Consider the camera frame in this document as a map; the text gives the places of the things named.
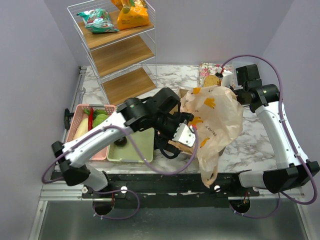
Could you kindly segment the dark brown round vegetable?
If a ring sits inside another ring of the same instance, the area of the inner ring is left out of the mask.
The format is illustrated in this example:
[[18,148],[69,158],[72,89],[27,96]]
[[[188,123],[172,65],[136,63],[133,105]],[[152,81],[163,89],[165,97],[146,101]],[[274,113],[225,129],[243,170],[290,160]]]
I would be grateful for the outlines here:
[[120,138],[114,142],[115,146],[124,147],[127,144],[128,140],[126,137]]

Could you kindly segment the beige canvas tote bag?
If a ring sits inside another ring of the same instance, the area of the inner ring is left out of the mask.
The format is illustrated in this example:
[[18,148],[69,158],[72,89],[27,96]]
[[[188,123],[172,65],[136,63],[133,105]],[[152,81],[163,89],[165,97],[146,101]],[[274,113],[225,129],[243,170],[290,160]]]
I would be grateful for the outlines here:
[[[183,89],[183,88],[179,88],[178,92],[177,92],[177,95],[180,97],[180,99],[182,97],[184,97],[187,92],[189,90],[187,89]],[[176,105],[169,113],[174,115],[175,112],[178,112],[178,105]],[[174,157],[177,157],[181,152],[187,154],[187,155],[191,155],[192,154],[192,151],[190,150],[190,148],[184,146],[184,145],[181,145],[179,143],[176,143],[176,142],[173,142],[173,141],[168,141],[168,143],[161,147],[162,143],[161,143],[161,139],[160,139],[160,136],[157,136],[155,134],[154,136],[154,150],[161,150],[160,148],[162,148],[162,151],[161,153],[164,153],[164,151],[167,151],[173,155],[168,155],[167,153],[164,154],[164,156],[168,159],[173,159]],[[224,151],[225,151],[226,148],[223,148],[219,153],[218,153],[218,156],[222,156]]]

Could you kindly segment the orange plastic grocery bag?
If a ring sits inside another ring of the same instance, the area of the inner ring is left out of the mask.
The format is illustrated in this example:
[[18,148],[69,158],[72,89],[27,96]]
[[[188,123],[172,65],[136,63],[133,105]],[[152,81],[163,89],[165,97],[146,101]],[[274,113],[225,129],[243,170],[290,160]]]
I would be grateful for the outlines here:
[[189,123],[198,134],[198,160],[201,180],[209,188],[218,177],[219,153],[243,130],[243,106],[225,86],[196,87],[181,99],[182,112],[194,115]]

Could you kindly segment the green vegetable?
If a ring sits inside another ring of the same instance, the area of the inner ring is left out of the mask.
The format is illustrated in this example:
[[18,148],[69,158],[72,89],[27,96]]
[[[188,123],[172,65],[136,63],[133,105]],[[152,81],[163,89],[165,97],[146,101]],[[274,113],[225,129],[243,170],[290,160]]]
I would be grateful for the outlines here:
[[[85,108],[85,109],[83,110],[83,112],[89,117],[90,109]],[[92,128],[95,128],[95,127],[97,127],[98,125],[100,125],[100,124],[101,124],[102,122],[104,122],[108,117],[109,117],[109,115],[107,114],[107,112],[106,112],[105,110],[102,110],[102,109],[96,109],[96,110],[94,110]]]

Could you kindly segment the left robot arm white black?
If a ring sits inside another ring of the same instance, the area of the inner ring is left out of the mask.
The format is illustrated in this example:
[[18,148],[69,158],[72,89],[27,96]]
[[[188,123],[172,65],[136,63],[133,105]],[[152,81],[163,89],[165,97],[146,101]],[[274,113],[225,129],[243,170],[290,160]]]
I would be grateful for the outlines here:
[[68,186],[83,184],[99,197],[107,197],[111,191],[107,174],[87,165],[87,162],[117,140],[123,137],[131,140],[132,133],[150,128],[167,141],[197,149],[197,131],[194,127],[188,126],[194,116],[180,111],[170,114],[175,106],[180,105],[180,97],[165,87],[148,98],[127,99],[103,123],[73,141],[54,142],[51,148],[58,162],[62,180]]

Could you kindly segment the red chili pepper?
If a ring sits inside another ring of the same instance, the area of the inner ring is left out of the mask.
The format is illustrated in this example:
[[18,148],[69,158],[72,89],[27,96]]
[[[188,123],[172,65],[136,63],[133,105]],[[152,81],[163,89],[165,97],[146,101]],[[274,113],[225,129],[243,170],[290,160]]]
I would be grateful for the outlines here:
[[94,110],[91,107],[88,115],[88,131],[93,129],[93,120],[94,120]]

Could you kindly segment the teal snack package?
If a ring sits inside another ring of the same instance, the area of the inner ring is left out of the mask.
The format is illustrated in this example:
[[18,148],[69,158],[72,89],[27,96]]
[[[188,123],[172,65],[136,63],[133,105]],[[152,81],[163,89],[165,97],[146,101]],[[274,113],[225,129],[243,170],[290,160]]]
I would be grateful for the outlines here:
[[86,10],[76,14],[91,33],[117,33],[120,30],[112,23],[109,13],[103,8]]

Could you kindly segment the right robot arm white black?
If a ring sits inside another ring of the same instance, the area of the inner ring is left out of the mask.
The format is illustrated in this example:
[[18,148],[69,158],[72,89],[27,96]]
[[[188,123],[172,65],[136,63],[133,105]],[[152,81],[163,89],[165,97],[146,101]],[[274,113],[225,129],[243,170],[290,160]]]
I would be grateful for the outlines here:
[[263,85],[256,64],[238,67],[235,72],[241,86],[236,90],[237,100],[248,105],[262,122],[274,152],[276,169],[243,171],[230,183],[230,191],[241,196],[248,188],[262,188],[276,194],[304,186],[311,179],[307,172],[315,176],[320,166],[316,161],[309,161],[299,146],[286,119],[284,104],[280,103],[278,87]]

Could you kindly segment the yellow snack package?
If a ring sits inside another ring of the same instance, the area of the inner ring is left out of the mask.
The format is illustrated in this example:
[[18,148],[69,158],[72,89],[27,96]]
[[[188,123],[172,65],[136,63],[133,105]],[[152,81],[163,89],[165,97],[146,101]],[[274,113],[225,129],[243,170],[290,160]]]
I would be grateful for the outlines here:
[[117,17],[117,28],[119,30],[142,27],[149,23],[148,11],[141,5],[135,7],[123,6]]

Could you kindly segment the white daikon radish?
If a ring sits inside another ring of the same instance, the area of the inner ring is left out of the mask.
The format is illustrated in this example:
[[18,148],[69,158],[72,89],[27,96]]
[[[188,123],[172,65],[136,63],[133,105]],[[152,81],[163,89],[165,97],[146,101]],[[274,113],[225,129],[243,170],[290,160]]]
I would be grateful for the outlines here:
[[88,124],[89,124],[89,118],[86,117],[79,124],[79,126],[74,134],[73,140],[80,138],[81,136],[83,136],[84,134],[86,134],[88,132]]

